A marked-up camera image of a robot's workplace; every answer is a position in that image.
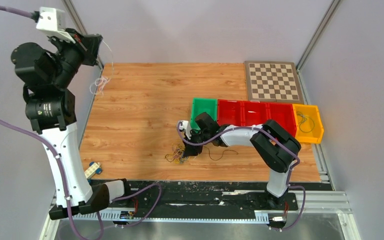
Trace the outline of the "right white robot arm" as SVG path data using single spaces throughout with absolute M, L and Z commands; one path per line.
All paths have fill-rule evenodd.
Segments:
M 269 167 L 266 204 L 272 209 L 278 209 L 285 203 L 291 173 L 300 163 L 298 154 L 302 149 L 294 136 L 273 119 L 257 125 L 220 125 L 203 112 L 195 118 L 195 123 L 198 129 L 193 129 L 187 120 L 178 121 L 176 126 L 184 144 L 184 157 L 200 155 L 207 144 L 224 148 L 252 147 Z

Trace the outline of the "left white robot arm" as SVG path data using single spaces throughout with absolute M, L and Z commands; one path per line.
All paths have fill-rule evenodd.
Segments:
M 121 179 L 92 186 L 85 176 L 77 138 L 75 96 L 68 87 L 82 65 L 96 66 L 99 34 L 68 31 L 69 40 L 57 36 L 49 41 L 52 53 L 34 42 L 16 47 L 10 56 L 15 74 L 23 81 L 25 115 L 32 135 L 43 143 L 56 188 L 52 220 L 90 214 L 106 209 L 111 200 L 120 207 L 133 201 L 133 193 Z

